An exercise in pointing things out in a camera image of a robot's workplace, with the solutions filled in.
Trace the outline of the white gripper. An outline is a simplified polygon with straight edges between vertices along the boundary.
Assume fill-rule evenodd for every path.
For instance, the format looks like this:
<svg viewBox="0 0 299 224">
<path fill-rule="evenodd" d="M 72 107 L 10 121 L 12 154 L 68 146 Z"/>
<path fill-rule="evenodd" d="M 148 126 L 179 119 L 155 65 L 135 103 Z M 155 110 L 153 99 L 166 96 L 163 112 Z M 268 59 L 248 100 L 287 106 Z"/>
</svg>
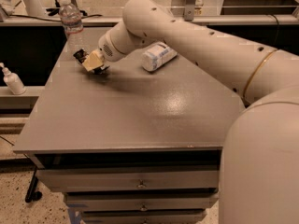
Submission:
<svg viewBox="0 0 299 224">
<path fill-rule="evenodd" d="M 99 72 L 104 67 L 104 60 L 109 62 L 117 62 L 125 57 L 125 54 L 118 51 L 111 40 L 110 32 L 106 32 L 98 41 L 99 50 L 92 51 L 82 63 L 83 67 L 88 71 Z"/>
</svg>

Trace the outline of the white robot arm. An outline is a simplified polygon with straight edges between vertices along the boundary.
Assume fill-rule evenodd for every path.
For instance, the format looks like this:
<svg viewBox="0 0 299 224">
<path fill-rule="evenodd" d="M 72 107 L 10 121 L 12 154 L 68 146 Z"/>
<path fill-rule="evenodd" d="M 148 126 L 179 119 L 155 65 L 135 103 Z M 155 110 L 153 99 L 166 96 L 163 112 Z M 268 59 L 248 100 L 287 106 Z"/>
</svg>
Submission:
<svg viewBox="0 0 299 224">
<path fill-rule="evenodd" d="M 299 62 L 284 50 L 177 21 L 129 0 L 84 66 L 93 70 L 162 41 L 249 104 L 221 157 L 220 224 L 299 224 Z"/>
</svg>

